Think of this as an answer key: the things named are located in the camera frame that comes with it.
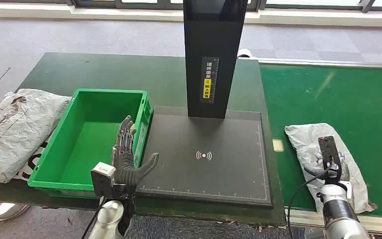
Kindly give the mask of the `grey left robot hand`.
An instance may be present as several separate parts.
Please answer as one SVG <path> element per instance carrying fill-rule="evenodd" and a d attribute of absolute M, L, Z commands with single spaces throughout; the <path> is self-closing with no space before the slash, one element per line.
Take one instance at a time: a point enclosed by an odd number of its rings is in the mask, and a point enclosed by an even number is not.
<path fill-rule="evenodd" d="M 113 166 L 115 167 L 115 182 L 129 186 L 137 186 L 157 165 L 159 153 L 155 152 L 149 161 L 140 167 L 134 166 L 133 140 L 136 129 L 132 129 L 134 122 L 130 115 L 121 122 L 116 143 L 112 148 Z"/>

